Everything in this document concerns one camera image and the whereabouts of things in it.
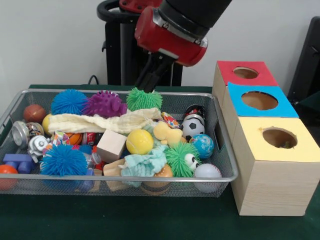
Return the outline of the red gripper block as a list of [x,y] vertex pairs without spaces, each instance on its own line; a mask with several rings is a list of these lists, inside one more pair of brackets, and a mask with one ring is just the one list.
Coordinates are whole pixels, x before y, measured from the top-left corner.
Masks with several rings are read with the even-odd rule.
[[[151,6],[146,7],[138,18],[134,37],[139,47],[151,52],[135,82],[135,87],[144,92],[155,89],[174,60],[186,67],[194,66],[208,47],[206,37],[199,40],[178,31],[161,17],[157,8]],[[157,58],[155,53],[171,58]]]

